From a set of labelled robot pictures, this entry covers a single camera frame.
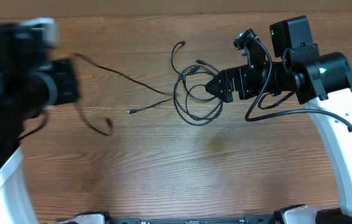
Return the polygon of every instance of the green led light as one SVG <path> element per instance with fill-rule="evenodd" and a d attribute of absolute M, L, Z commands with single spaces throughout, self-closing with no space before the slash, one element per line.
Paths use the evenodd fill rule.
<path fill-rule="evenodd" d="M 320 73 L 321 73 L 321 74 L 324 73 L 324 72 L 326 72 L 326 68 L 319 68 L 319 70 L 320 70 Z"/>

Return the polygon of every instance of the metal screw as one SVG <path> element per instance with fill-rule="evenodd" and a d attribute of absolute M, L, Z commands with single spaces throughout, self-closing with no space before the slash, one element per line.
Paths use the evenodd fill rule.
<path fill-rule="evenodd" d="M 247 55 L 246 50 L 245 50 L 245 49 L 242 49 L 242 51 L 240 52 L 240 55 L 241 55 L 241 56 L 246 56 L 246 55 Z"/>

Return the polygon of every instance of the wooden table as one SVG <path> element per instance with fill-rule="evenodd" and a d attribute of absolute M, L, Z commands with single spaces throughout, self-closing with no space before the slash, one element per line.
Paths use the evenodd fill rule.
<path fill-rule="evenodd" d="M 63 18 L 57 19 L 60 48 L 53 57 L 82 53 L 172 92 L 175 43 L 187 42 L 176 54 L 179 70 L 196 58 L 219 69 L 235 67 L 246 64 L 232 44 L 240 32 L 252 28 L 272 53 L 269 25 L 302 14 L 309 17 L 320 53 L 343 52 L 352 66 L 352 12 Z M 114 218 L 237 217 L 297 203 L 338 203 L 326 152 L 307 115 L 247 123 L 252 100 L 237 97 L 203 127 L 186 124 L 172 101 L 128 115 L 128 109 L 166 97 L 79 59 L 75 67 L 87 117 L 106 131 L 109 116 L 115 133 L 96 134 L 73 105 L 63 105 L 50 110 L 45 129 L 23 142 L 24 172 L 41 222 L 92 210 L 108 210 Z M 189 83 L 209 80 L 201 75 Z M 200 89 L 197 95 L 206 94 Z M 191 102 L 192 111 L 212 106 Z M 301 108 L 295 97 L 273 111 L 293 108 Z"/>

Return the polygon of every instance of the black cable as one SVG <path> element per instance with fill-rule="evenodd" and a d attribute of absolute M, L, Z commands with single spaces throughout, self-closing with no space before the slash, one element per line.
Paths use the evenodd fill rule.
<path fill-rule="evenodd" d="M 184 47 L 184 45 L 186 45 L 186 42 L 185 42 L 185 41 L 180 41 L 180 42 L 178 42 L 178 43 L 173 47 L 173 49 L 172 49 L 172 51 L 171 51 L 171 56 L 170 56 L 170 64 L 171 64 L 173 70 L 174 70 L 177 74 L 180 75 L 181 73 L 180 73 L 179 71 L 177 71 L 176 68 L 174 67 L 174 51 L 176 50 L 176 47 L 177 47 L 179 44 L 181 44 L 181 46 L 180 46 L 180 48 L 181 48 L 181 47 Z M 199 59 L 197 59 L 196 62 L 197 62 L 197 63 L 200 63 L 201 65 L 193 65 L 193 66 L 191 66 L 191 67 L 189 67 L 189 68 L 201 68 L 202 65 L 210 65 L 210 64 L 208 64 L 208 63 L 206 63 L 206 62 L 204 62 L 204 61 L 202 61 L 202 60 L 199 60 Z M 214 68 L 214 69 L 218 72 L 218 69 L 216 69 L 213 65 L 210 65 L 210 67 Z M 203 73 L 206 73 L 206 74 L 208 74 L 208 75 L 212 75 L 213 72 L 210 71 L 210 72 L 203 72 Z M 188 91 L 188 89 L 187 89 L 187 84 L 186 84 L 186 76 L 189 76 L 189 75 L 196 75 L 196 74 L 197 74 L 196 71 L 192 71 L 192 72 L 184 73 L 184 74 L 182 75 L 182 81 L 183 81 L 184 89 L 185 89 L 186 91 Z M 215 96 L 213 96 L 213 97 L 211 97 L 211 98 L 208 98 L 208 99 L 200 99 L 200 98 L 198 98 L 198 97 L 196 97 L 196 96 L 194 96 L 194 95 L 192 95 L 192 94 L 189 94 L 189 95 L 190 95 L 194 100 L 203 101 L 203 102 L 208 102 L 208 101 L 212 101 L 212 100 L 216 99 Z"/>
<path fill-rule="evenodd" d="M 159 102 L 157 102 L 157 103 L 152 104 L 151 106 L 147 106 L 147 107 L 140 108 L 140 109 L 131 109 L 131 110 L 128 110 L 127 113 L 128 113 L 128 114 L 137 113 L 137 112 L 139 112 L 139 111 L 143 111 L 143 110 L 150 109 L 150 108 L 152 108 L 152 107 L 158 106 L 158 105 L 161 104 L 161 103 L 169 102 L 169 101 L 171 101 L 171 100 L 172 100 L 172 99 L 162 100 L 162 101 L 159 101 Z"/>
<path fill-rule="evenodd" d="M 172 51 L 172 54 L 171 54 L 171 63 L 173 64 L 173 51 Z M 216 76 L 216 73 L 213 72 L 211 69 L 203 66 L 203 65 L 190 65 L 188 66 L 187 68 L 185 68 L 182 72 L 178 72 L 179 74 L 179 77 L 176 81 L 176 83 L 174 84 L 174 90 L 173 90 L 173 103 L 174 103 L 174 107 L 176 108 L 176 111 L 178 113 L 178 115 L 180 115 L 180 117 L 185 121 L 187 122 L 188 124 L 190 125 L 193 125 L 193 126 L 204 126 L 206 124 L 209 124 L 210 122 L 212 122 L 214 119 L 216 119 L 217 117 L 219 117 L 219 115 L 221 114 L 222 112 L 222 109 L 223 109 L 223 101 L 221 100 L 219 102 L 219 104 L 217 104 L 217 106 L 212 110 L 210 111 L 207 115 L 205 116 L 196 116 L 194 114 L 191 114 L 189 111 L 188 111 L 188 105 L 187 105 L 187 101 L 188 101 L 188 96 L 190 96 L 191 98 L 194 98 L 195 100 L 198 100 L 200 102 L 209 102 L 209 101 L 212 101 L 214 100 L 216 97 L 212 97 L 212 98 L 209 98 L 209 99 L 200 99 L 198 97 L 195 97 L 191 94 L 191 91 L 198 87 L 198 86 L 204 86 L 204 84 L 197 84 L 197 85 L 194 85 L 193 87 L 191 87 L 190 89 L 187 89 L 186 87 L 186 82 L 184 82 L 184 88 L 185 90 L 187 91 L 187 95 L 186 95 L 186 108 L 184 109 L 178 99 L 177 99 L 177 88 L 178 88 L 178 85 L 180 83 L 181 80 L 183 80 L 183 77 L 186 77 L 186 76 L 189 76 L 189 75 L 196 75 L 196 74 L 208 74 L 208 75 L 211 75 L 213 77 Z M 203 123 L 192 123 L 190 121 L 188 121 L 180 112 L 180 110 L 185 113 L 186 115 L 188 115 L 191 119 L 195 120 L 195 121 L 205 121 Z"/>
<path fill-rule="evenodd" d="M 82 55 L 82 54 L 79 54 L 79 53 L 74 53 L 74 56 L 80 57 L 81 59 L 85 60 L 86 62 L 88 62 L 89 64 L 93 65 L 94 67 L 101 68 L 101 69 L 104 69 L 104 70 L 106 70 L 106 71 L 113 72 L 113 73 L 116 73 L 116 74 L 118 74 L 118 75 L 121 75 L 121 76 L 127 78 L 128 80 L 130 80 L 130 81 L 132 81 L 132 82 L 134 82 L 134 83 L 137 83 L 137 84 L 139 84 L 139 85 L 145 86 L 145 87 L 149 88 L 150 90 L 155 91 L 155 92 L 157 92 L 157 93 L 159 93 L 159 94 L 168 95 L 168 96 L 171 96 L 171 95 L 172 95 L 172 93 L 165 93 L 165 92 L 159 91 L 159 90 L 157 90 L 157 89 L 155 89 L 155 88 L 150 87 L 149 85 L 147 85 L 147 84 L 145 84 L 145 83 L 142 83 L 142 82 L 139 82 L 139 81 L 137 81 L 137 80 L 134 80 L 134 79 L 130 78 L 129 76 L 123 74 L 122 72 L 118 72 L 118 71 L 116 71 L 116 70 L 113 70 L 113 69 L 110 69 L 110 68 L 101 66 L 101 65 L 95 63 L 93 60 L 89 59 L 89 58 L 88 58 L 87 56 L 85 56 L 85 55 Z"/>
<path fill-rule="evenodd" d="M 280 100 L 278 100 L 278 102 L 274 103 L 273 105 L 270 106 L 266 106 L 266 107 L 262 107 L 262 103 L 264 101 L 264 98 L 268 95 L 270 95 L 271 93 L 266 93 L 264 96 L 262 96 L 262 98 L 259 100 L 259 102 L 257 103 L 257 107 L 259 107 L 262 110 L 267 110 L 267 109 L 272 109 L 272 108 L 276 108 L 278 106 L 280 106 L 283 102 L 285 102 L 287 99 L 289 99 L 291 96 L 293 96 L 295 93 L 294 92 L 290 92 L 288 94 L 286 94 L 283 98 L 281 98 Z"/>
<path fill-rule="evenodd" d="M 170 55 L 170 63 L 171 63 L 171 67 L 173 68 L 173 70 L 180 75 L 180 73 L 177 71 L 177 69 L 174 67 L 174 64 L 173 64 L 173 58 L 174 58 L 174 50 L 176 50 L 176 47 L 181 44 L 180 48 L 181 47 L 184 47 L 184 45 L 186 45 L 186 42 L 185 41 L 180 41 L 178 42 L 174 47 L 173 47 L 173 50 L 171 51 L 171 55 Z"/>
<path fill-rule="evenodd" d="M 34 133 L 40 131 L 41 129 L 43 129 L 43 128 L 47 125 L 48 120 L 49 120 L 49 115 L 48 115 L 47 110 L 44 110 L 44 111 L 42 112 L 42 114 L 44 115 L 44 118 L 43 118 L 43 121 L 41 122 L 41 124 L 38 125 L 38 127 L 35 128 L 33 131 L 30 131 L 30 132 L 28 132 L 27 134 L 25 134 L 25 135 L 19 137 L 19 138 L 17 139 L 18 141 L 22 141 L 24 138 L 26 138 L 26 137 L 28 137 L 28 136 L 30 136 L 30 135 L 32 135 L 32 134 L 34 134 Z"/>
<path fill-rule="evenodd" d="M 94 127 L 88 120 L 87 117 L 84 115 L 84 111 L 83 108 L 81 106 L 78 105 L 78 103 L 75 103 L 75 108 L 77 113 L 80 116 L 80 119 L 86 124 L 86 126 L 88 128 L 90 128 L 91 130 L 95 131 L 98 134 L 102 134 L 104 136 L 111 136 L 113 134 L 113 125 L 112 125 L 112 121 L 110 118 L 105 118 L 105 122 L 109 127 L 109 133 L 104 133 L 103 131 L 98 130 L 96 127 Z"/>
<path fill-rule="evenodd" d="M 245 120 L 246 121 L 250 121 L 250 122 L 251 121 L 261 121 L 261 120 L 264 120 L 264 119 L 275 118 L 275 117 L 278 117 L 278 116 L 285 116 L 285 115 L 289 115 L 289 114 L 316 113 L 316 114 L 323 114 L 323 115 L 331 116 L 332 118 L 335 118 L 335 119 L 341 121 L 342 123 L 344 123 L 348 127 L 348 131 L 352 132 L 352 124 L 349 123 L 349 121 L 345 120 L 344 118 L 342 118 L 341 116 L 339 116 L 337 114 L 334 114 L 334 113 L 331 113 L 331 112 L 325 111 L 325 110 L 316 110 L 316 109 L 288 110 L 288 111 L 283 111 L 283 112 L 271 113 L 271 114 L 267 114 L 267 115 L 263 115 L 263 116 L 258 116 L 258 117 L 255 117 L 255 118 L 249 118 L 250 113 L 255 108 L 257 102 L 262 97 L 263 92 L 265 91 L 267 85 L 269 84 L 269 80 L 271 79 L 271 74 L 272 74 L 272 59 L 271 59 L 269 51 L 258 40 L 254 39 L 254 38 L 251 38 L 251 40 L 253 40 L 257 44 L 259 44 L 259 46 L 265 51 L 265 54 L 266 54 L 266 56 L 267 56 L 267 58 L 269 60 L 270 68 L 269 68 L 269 74 L 268 74 L 267 79 L 266 79 L 266 81 L 264 83 L 262 91 L 260 91 L 260 93 L 257 95 L 257 98 L 252 103 L 252 105 L 248 109 L 248 112 L 245 115 Z"/>

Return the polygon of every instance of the wood grain surface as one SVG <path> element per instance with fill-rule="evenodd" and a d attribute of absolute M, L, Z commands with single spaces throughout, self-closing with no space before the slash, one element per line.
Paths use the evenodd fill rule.
<path fill-rule="evenodd" d="M 352 11 L 352 0 L 0 0 L 0 19 Z"/>
<path fill-rule="evenodd" d="M 272 53 L 269 25 L 302 14 L 309 17 L 320 53 L 342 52 L 352 66 L 352 12 L 63 18 L 57 19 L 60 47 L 52 57 L 82 53 L 172 92 L 178 77 L 169 61 L 175 43 L 186 41 L 175 56 L 179 70 L 196 58 L 218 69 L 235 67 L 246 63 L 232 44 L 240 32 L 252 28 Z M 98 135 L 73 105 L 63 105 L 50 110 L 45 129 L 24 140 L 24 172 L 41 222 L 91 210 L 108 210 L 114 218 L 236 217 L 297 203 L 338 203 L 330 163 L 307 115 L 247 123 L 253 100 L 237 95 L 203 127 L 186 124 L 172 101 L 127 114 L 166 96 L 79 59 L 75 68 L 88 119 L 106 131 L 104 117 L 110 117 L 115 133 Z M 201 75 L 188 85 L 209 80 Z M 203 88 L 196 94 L 207 96 Z M 203 114 L 214 103 L 191 101 L 191 111 Z M 293 108 L 301 108 L 295 97 L 273 111 Z M 39 122 L 28 121 L 28 130 Z"/>

